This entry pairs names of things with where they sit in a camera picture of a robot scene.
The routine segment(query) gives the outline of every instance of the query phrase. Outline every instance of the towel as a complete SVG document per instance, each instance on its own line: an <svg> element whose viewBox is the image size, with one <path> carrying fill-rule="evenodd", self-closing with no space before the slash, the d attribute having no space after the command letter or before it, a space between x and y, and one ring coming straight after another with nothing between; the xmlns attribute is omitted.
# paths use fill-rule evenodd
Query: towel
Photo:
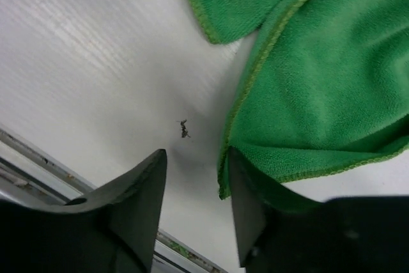
<svg viewBox="0 0 409 273"><path fill-rule="evenodd" d="M229 146L278 182L409 147L409 0L189 1L212 43L259 29L226 119L221 198Z"/></svg>

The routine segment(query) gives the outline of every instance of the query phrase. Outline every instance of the microfiber cloth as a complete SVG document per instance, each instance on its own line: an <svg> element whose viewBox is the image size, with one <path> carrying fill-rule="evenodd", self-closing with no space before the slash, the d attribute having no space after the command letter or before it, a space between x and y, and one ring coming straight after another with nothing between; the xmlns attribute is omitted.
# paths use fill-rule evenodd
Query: microfiber cloth
<svg viewBox="0 0 409 273"><path fill-rule="evenodd" d="M259 29L224 128L221 198L229 146L278 182L408 148L409 0L189 1L212 43Z"/></svg>

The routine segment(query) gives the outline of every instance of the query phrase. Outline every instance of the green cloth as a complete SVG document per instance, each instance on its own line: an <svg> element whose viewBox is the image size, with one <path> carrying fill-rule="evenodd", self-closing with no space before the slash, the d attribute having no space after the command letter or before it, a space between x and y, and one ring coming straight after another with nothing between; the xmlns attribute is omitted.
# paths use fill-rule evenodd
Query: green cloth
<svg viewBox="0 0 409 273"><path fill-rule="evenodd" d="M189 1L212 43L259 28L226 120L221 198L228 146L279 182L408 148L409 0Z"/></svg>

